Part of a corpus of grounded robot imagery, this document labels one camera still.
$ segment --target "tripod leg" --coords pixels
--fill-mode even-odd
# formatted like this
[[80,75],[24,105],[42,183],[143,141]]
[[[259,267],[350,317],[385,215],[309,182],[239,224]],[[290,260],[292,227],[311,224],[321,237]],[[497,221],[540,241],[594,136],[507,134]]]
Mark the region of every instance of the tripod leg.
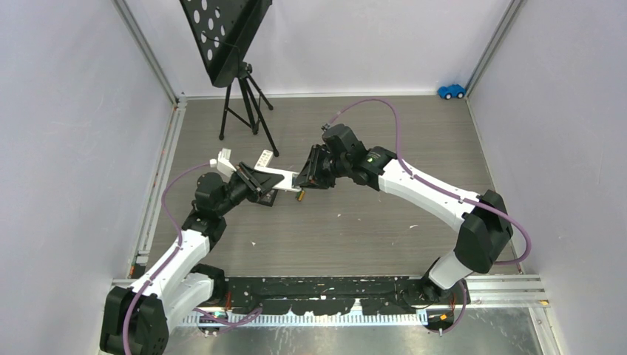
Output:
[[[251,89],[251,86],[248,85],[248,82],[246,80],[242,80],[243,84],[246,87],[246,91],[248,91],[248,94],[251,97],[253,96],[253,90]],[[259,108],[259,105],[257,104],[257,102],[253,99],[253,105],[255,107],[255,111],[257,111],[257,114],[259,115],[259,122],[261,122],[262,126],[263,126],[263,130],[265,131],[265,135],[268,136],[268,140],[270,141],[270,145],[272,146],[272,152],[274,152],[274,156],[278,157],[279,156],[279,150],[277,149],[277,146],[274,145],[274,141],[272,140],[272,136],[270,135],[270,129],[268,129],[268,125],[265,124],[265,120],[263,119],[263,115],[261,114],[261,109]]]
[[255,89],[257,89],[257,92],[259,93],[259,96],[263,99],[263,101],[265,102],[266,105],[268,105],[268,109],[270,111],[272,111],[274,109],[274,106],[272,106],[270,104],[270,101],[268,101],[268,98],[266,98],[265,95],[263,95],[263,92],[261,91],[261,89],[259,88],[259,85],[257,85],[257,83],[255,82],[255,80],[253,79],[253,76],[250,75],[250,73],[248,74],[248,78],[251,79],[251,83],[253,83],[253,86],[255,87]]
[[[240,82],[240,89],[242,90],[242,98],[244,99],[244,106],[246,106],[246,113],[248,114],[248,120],[251,122],[253,134],[256,135],[259,132],[259,125],[255,124],[253,109],[251,108],[251,100],[248,97],[248,92],[250,91],[250,87],[248,86],[248,82],[246,82],[245,79],[238,78],[237,81]],[[252,96],[252,101],[253,103],[256,104],[254,100],[254,96]]]
[[224,99],[224,112],[222,112],[222,126],[218,138],[224,140],[224,127],[226,126],[226,114],[228,113],[228,100],[231,97],[231,85],[226,88],[226,98]]

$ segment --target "white wall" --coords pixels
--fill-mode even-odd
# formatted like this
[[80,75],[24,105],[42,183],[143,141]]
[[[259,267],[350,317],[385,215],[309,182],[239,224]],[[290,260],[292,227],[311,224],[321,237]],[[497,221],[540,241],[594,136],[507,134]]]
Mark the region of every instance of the white wall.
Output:
[[627,2],[528,1],[472,94],[565,354],[625,354]]
[[0,354],[95,354],[172,108],[110,0],[0,7]]
[[[127,1],[178,92],[224,95],[179,1]],[[468,82],[508,3],[275,0],[245,59],[267,93],[434,93]]]

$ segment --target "black tripod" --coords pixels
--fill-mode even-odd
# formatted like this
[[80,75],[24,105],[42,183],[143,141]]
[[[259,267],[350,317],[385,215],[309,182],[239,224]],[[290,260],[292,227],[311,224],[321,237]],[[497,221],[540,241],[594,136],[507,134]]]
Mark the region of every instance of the black tripod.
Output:
[[[238,120],[242,121],[242,123],[245,124],[248,128],[252,129],[254,135],[259,133],[259,123],[261,123],[263,126],[263,130],[265,131],[265,135],[268,136],[268,140],[270,141],[270,145],[272,146],[272,152],[274,153],[275,157],[278,157],[279,150],[277,149],[277,146],[274,145],[274,141],[272,140],[272,135],[270,135],[270,130],[268,129],[268,125],[265,124],[265,120],[263,119],[263,115],[261,113],[261,108],[260,108],[261,100],[263,99],[265,104],[268,105],[269,110],[273,110],[274,107],[270,104],[270,101],[268,101],[268,98],[266,98],[266,96],[263,95],[263,92],[261,91],[261,89],[255,82],[255,80],[251,76],[252,72],[253,72],[253,67],[250,64],[242,62],[240,66],[240,71],[237,75],[237,82],[240,83],[240,89],[242,90],[242,98],[244,99],[244,106],[246,106],[246,113],[248,114],[248,122],[246,122],[246,120],[244,120],[242,116],[238,115],[235,111],[231,109],[231,107],[228,106],[228,100],[231,97],[231,85],[228,85],[228,87],[226,87],[226,99],[224,100],[224,111],[222,113],[222,126],[220,127],[219,138],[220,140],[224,139],[224,127],[226,125],[226,114],[230,112]],[[253,90],[251,89],[251,86],[248,83],[249,81],[251,84],[253,84],[254,88],[259,93],[259,102],[255,100]],[[257,111],[257,115],[259,116],[259,120],[257,122],[255,122],[255,119],[254,119],[253,110],[251,108],[251,102],[255,108],[255,111]]]

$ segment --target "toy car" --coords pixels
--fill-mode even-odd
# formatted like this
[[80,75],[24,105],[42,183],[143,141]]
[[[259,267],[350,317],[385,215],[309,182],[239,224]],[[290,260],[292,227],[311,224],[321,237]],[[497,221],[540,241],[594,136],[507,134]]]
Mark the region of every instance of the toy car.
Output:
[[453,96],[457,98],[463,98],[466,96],[466,89],[464,89],[461,85],[453,84],[449,87],[441,87],[438,89],[438,95],[441,98],[450,100]]

